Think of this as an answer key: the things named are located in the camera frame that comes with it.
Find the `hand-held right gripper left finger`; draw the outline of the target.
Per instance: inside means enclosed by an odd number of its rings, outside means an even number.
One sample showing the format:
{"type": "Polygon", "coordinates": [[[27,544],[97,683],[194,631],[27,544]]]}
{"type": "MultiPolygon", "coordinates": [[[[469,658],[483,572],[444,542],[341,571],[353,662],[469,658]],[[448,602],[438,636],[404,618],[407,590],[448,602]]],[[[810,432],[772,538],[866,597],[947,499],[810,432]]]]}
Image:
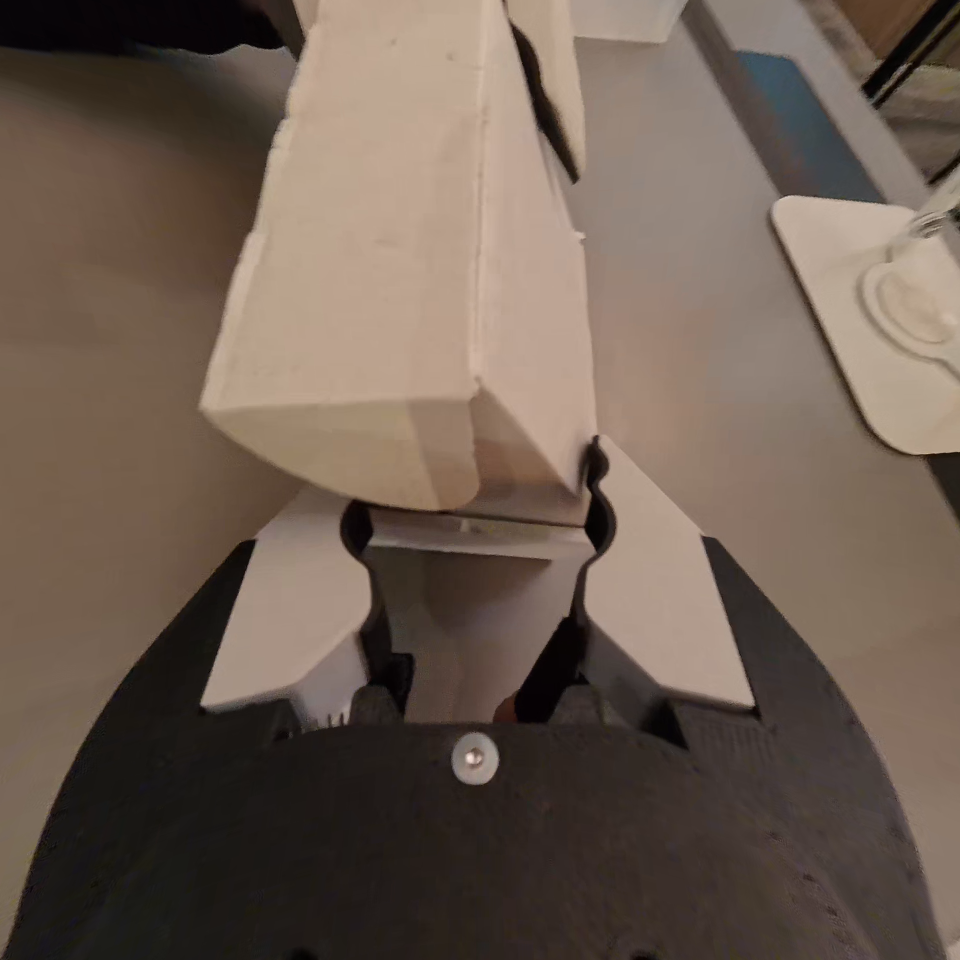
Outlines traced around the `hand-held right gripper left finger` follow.
{"type": "Polygon", "coordinates": [[[341,534],[349,503],[304,487],[258,533],[200,706],[287,701],[300,721],[346,721],[369,668],[370,574],[341,534]]]}

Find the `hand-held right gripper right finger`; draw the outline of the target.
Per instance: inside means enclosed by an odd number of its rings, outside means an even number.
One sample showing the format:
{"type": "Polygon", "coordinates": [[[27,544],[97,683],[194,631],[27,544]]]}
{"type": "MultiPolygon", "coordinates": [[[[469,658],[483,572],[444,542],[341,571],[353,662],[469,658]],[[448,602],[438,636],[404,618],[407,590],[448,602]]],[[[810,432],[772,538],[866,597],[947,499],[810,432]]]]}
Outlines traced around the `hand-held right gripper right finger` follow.
{"type": "Polygon", "coordinates": [[[595,554],[573,611],[582,674],[627,724],[671,699],[750,712],[754,693],[700,528],[609,437],[589,449],[595,554]]]}

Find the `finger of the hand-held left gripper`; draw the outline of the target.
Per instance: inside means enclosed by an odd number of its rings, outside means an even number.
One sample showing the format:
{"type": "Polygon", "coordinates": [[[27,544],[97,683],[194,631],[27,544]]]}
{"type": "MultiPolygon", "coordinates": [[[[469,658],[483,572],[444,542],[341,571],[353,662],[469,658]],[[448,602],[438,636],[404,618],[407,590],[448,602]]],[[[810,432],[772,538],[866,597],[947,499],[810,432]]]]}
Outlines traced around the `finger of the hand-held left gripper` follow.
{"type": "Polygon", "coordinates": [[[511,1],[510,29],[536,126],[571,183],[586,168],[586,123],[569,1],[511,1]]]}

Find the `white cardboard box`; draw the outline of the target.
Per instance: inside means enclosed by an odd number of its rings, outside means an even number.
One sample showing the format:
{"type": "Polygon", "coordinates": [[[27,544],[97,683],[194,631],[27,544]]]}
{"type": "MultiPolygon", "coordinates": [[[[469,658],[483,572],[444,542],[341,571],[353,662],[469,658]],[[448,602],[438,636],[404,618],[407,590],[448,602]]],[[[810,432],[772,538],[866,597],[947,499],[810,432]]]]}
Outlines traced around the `white cardboard box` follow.
{"type": "Polygon", "coordinates": [[[311,487],[576,528],[597,431],[574,184],[500,1],[296,2],[200,410],[311,487]]]}

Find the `small white box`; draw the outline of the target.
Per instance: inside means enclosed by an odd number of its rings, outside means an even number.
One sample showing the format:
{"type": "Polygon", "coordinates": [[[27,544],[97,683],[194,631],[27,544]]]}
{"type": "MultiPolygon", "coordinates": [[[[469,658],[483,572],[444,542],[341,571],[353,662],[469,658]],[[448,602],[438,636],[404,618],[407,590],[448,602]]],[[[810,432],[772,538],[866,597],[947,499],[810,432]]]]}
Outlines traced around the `small white box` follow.
{"type": "Polygon", "coordinates": [[[574,36],[664,44],[687,5],[687,1],[571,1],[574,36]]]}

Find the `blue pad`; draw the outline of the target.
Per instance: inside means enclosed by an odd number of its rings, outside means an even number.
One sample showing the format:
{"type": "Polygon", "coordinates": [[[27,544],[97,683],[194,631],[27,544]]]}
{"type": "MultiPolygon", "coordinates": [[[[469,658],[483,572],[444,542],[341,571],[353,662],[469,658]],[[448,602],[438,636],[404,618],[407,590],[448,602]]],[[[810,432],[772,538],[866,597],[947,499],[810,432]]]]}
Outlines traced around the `blue pad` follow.
{"type": "Polygon", "coordinates": [[[883,203],[886,198],[791,58],[736,52],[774,147],[782,196],[883,203]]]}

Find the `white desk lamp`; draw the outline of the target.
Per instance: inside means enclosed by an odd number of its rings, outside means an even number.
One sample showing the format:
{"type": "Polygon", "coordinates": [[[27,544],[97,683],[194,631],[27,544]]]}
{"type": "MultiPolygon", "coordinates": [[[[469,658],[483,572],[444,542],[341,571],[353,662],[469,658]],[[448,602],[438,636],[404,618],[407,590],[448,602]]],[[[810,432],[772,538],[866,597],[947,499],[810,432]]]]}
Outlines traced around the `white desk lamp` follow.
{"type": "Polygon", "coordinates": [[[959,451],[959,267],[943,237],[958,202],[954,170],[917,211],[801,196],[771,210],[864,421],[908,455],[959,451]]]}

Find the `wooden table with black legs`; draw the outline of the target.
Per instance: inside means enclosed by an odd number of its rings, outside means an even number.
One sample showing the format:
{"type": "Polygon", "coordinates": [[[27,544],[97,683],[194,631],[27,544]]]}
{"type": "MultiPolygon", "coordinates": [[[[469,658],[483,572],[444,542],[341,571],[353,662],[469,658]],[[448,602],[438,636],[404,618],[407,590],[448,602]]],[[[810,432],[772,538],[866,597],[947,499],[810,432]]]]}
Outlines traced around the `wooden table with black legs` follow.
{"type": "Polygon", "coordinates": [[[876,109],[886,103],[958,30],[959,2],[936,1],[861,84],[876,109]]]}

